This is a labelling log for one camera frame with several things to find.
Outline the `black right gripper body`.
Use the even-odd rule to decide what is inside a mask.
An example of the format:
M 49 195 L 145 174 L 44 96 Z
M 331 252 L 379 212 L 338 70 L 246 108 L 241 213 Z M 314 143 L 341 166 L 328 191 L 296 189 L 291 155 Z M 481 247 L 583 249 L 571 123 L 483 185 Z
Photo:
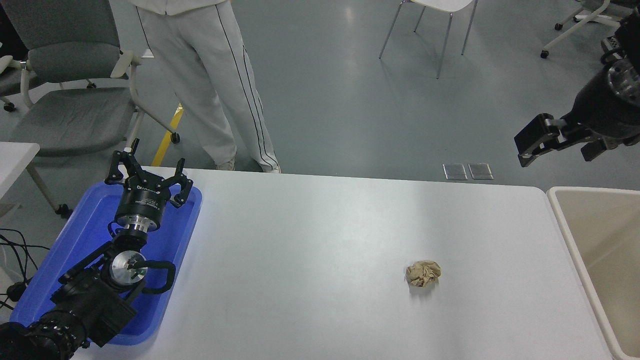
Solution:
M 579 135 L 639 142 L 639 75 L 636 70 L 601 70 L 576 95 L 565 115 L 565 139 Z

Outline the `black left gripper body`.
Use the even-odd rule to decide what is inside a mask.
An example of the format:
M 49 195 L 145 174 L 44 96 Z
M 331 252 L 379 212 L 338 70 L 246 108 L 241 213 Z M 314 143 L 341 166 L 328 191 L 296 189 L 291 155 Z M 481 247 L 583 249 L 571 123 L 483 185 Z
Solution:
M 126 178 L 116 222 L 124 226 L 127 218 L 138 216 L 148 219 L 153 226 L 160 226 L 171 196 L 169 186 L 163 186 L 163 181 L 163 177 L 151 173 Z

